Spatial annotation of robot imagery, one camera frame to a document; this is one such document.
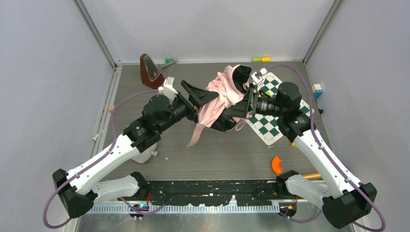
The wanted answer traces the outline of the pink and black folding umbrella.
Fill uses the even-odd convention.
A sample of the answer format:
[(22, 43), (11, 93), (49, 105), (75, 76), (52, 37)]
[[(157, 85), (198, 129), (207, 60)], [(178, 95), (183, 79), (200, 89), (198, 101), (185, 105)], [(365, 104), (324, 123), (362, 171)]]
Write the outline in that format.
[(201, 106), (198, 122), (187, 147), (191, 147), (199, 141), (204, 128), (211, 128), (223, 110), (243, 100), (250, 86), (251, 72), (252, 67), (247, 65), (228, 65), (224, 71), (218, 72), (215, 79), (208, 83), (206, 90), (216, 92), (218, 96)]

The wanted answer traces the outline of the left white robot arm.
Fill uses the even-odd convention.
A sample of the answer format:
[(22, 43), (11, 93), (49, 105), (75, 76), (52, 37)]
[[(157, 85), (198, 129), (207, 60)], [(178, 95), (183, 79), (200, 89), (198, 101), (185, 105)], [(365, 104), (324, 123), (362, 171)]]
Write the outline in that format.
[(116, 180), (102, 179), (128, 160), (149, 157), (165, 130), (183, 118), (195, 121), (202, 106), (219, 96), (185, 80), (181, 85), (188, 98), (178, 91), (168, 96), (158, 92), (144, 105), (139, 118), (121, 134), (114, 134), (107, 148), (76, 168), (53, 173), (57, 194), (70, 219), (86, 214), (98, 202), (120, 197), (144, 198), (148, 194), (149, 184), (139, 172)]

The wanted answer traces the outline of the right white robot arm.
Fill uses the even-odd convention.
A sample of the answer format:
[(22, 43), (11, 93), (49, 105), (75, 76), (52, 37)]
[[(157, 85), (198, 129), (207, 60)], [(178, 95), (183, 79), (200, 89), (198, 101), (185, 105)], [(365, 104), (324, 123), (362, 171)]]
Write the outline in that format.
[(341, 229), (371, 212), (377, 190), (371, 183), (363, 184), (337, 159), (312, 118), (301, 111), (301, 100), (298, 86), (290, 82), (281, 83), (275, 97), (260, 97), (250, 88), (243, 100), (225, 109), (223, 115), (276, 117), (279, 131), (303, 152), (326, 183), (324, 187), (288, 171), (277, 177), (277, 188), (310, 201), (332, 226)]

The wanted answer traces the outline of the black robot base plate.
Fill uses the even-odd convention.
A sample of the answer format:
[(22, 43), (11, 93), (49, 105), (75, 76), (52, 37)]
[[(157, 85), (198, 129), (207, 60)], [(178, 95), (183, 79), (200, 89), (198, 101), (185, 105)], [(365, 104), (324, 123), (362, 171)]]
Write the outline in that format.
[(220, 206), (235, 200), (238, 206), (263, 206), (273, 200), (295, 200), (279, 189), (275, 180), (150, 181), (148, 188), (127, 201), (147, 201), (154, 205)]

